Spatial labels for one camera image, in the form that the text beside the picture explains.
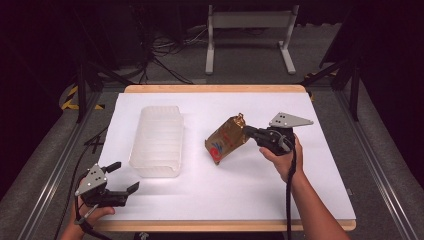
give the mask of clear plastic container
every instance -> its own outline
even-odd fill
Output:
[[[184,119],[177,106],[149,106],[141,110],[129,160],[142,177],[180,174]]]

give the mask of table edge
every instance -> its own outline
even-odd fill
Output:
[[[356,228],[356,220],[338,220],[345,231]],[[124,232],[275,232],[287,231],[286,220],[99,220],[97,231]],[[292,220],[293,231],[303,231],[300,220]]]
[[[306,92],[302,85],[129,85],[124,93]]]

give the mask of white metal frame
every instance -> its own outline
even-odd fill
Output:
[[[283,55],[284,62],[289,74],[295,74],[293,61],[290,57],[288,46],[296,22],[299,5],[293,6],[291,11],[278,12],[214,12],[209,5],[208,16],[208,52],[206,55],[206,74],[213,73],[213,61],[215,54],[215,43],[213,40],[214,28],[286,28],[284,41],[278,45]]]

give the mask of white tabletop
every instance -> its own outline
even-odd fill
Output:
[[[128,164],[140,112],[147,106],[178,106],[184,118],[181,173],[176,178],[141,178]],[[122,167],[107,174],[109,190],[140,181],[125,207],[103,221],[127,220],[285,220],[285,188],[254,140],[216,166],[204,146],[229,117],[244,115],[247,125],[266,128],[278,113],[314,121],[296,127],[304,149],[304,170],[337,220],[355,213],[307,93],[122,93],[116,103],[100,166]],[[299,213],[292,203],[292,219]]]

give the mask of gold tin can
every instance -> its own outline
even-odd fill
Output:
[[[238,116],[230,117],[205,140],[205,147],[216,165],[249,140],[249,137],[242,131],[244,126],[246,126],[246,122],[243,119],[243,114],[239,113]]]

